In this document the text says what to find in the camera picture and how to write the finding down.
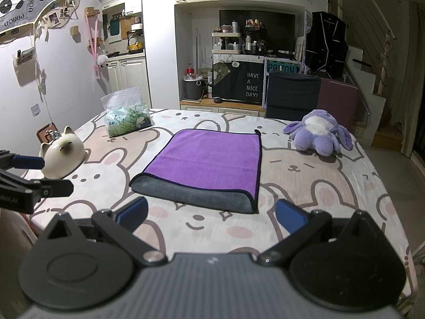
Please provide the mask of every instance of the black vest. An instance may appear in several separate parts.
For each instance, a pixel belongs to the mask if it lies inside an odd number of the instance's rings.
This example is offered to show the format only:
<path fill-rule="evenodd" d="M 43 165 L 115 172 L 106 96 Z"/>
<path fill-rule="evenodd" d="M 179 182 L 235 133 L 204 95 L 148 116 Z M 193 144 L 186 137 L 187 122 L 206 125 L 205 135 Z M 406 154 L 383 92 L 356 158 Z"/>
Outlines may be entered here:
<path fill-rule="evenodd" d="M 325 69 L 331 78 L 342 76 L 348 46 L 346 24 L 334 14 L 313 13 L 313 26 L 307 34 L 305 64 L 316 73 Z"/>

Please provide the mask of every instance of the bedsheet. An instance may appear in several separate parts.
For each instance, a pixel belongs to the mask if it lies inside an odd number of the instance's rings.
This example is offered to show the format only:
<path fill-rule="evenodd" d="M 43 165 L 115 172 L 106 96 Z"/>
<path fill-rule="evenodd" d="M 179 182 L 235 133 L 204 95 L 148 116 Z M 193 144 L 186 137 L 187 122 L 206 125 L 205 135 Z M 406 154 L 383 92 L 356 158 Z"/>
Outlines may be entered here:
<path fill-rule="evenodd" d="M 352 136 L 354 148 L 339 155 L 318 156 L 299 152 L 282 130 L 287 121 L 204 111 L 152 109 L 151 128 L 109 138 L 102 113 L 76 134 L 84 142 L 84 163 L 67 176 L 75 186 L 67 198 L 44 199 L 30 221 L 43 229 L 56 213 L 69 212 L 74 219 L 88 218 L 99 209 L 118 209 L 138 195 L 130 180 L 178 131 L 200 128 L 236 133 L 261 132 L 262 166 L 258 195 L 259 214 L 247 215 L 210 210 L 147 197 L 149 214 L 134 235 L 165 252 L 250 252 L 258 255 L 288 236 L 275 217 L 274 204 L 286 198 L 311 211 L 322 209 L 334 217 L 350 217 L 354 210 L 370 213 L 389 239 L 407 274 L 399 309 L 414 302 L 417 279 L 409 242 L 391 198 L 373 164 Z M 25 178 L 42 178 L 30 170 Z"/>

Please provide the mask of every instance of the pink lanyard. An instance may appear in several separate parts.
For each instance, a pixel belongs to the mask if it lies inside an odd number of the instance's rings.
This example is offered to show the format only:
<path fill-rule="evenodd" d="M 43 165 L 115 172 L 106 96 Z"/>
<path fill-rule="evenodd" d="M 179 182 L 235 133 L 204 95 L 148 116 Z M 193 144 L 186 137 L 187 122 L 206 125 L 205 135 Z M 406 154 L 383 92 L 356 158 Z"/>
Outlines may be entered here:
<path fill-rule="evenodd" d="M 91 37 L 91 29 L 90 29 L 90 25 L 88 23 L 88 17 L 86 15 L 86 25 L 87 25 L 87 32 L 88 32 L 88 41 L 91 47 L 91 54 L 93 55 L 93 60 L 94 60 L 94 74 L 96 76 L 96 79 L 100 79 L 100 72 L 99 72 L 99 66 L 97 65 L 97 56 L 96 56 L 96 51 L 97 51 L 97 23 L 98 23 L 99 19 L 96 16 L 96 23 L 94 25 L 94 37 Z"/>

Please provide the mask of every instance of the trash can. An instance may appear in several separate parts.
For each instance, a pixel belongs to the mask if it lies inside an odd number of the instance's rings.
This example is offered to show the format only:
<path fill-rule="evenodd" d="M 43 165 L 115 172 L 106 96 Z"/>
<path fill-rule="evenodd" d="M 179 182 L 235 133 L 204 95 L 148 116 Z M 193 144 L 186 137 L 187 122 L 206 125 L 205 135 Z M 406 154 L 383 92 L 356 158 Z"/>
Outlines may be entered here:
<path fill-rule="evenodd" d="M 198 100 L 202 98 L 202 77 L 197 79 L 183 78 L 186 87 L 186 99 Z"/>

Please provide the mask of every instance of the plastic wrapper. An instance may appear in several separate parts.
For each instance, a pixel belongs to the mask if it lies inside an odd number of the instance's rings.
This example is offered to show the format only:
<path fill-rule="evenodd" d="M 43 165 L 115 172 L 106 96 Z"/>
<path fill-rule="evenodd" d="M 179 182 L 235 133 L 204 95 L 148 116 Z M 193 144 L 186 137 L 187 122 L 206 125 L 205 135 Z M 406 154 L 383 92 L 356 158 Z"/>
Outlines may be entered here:
<path fill-rule="evenodd" d="M 111 93 L 101 101 L 106 110 L 105 127 L 110 137 L 152 125 L 149 108 L 143 104 L 138 87 Z"/>

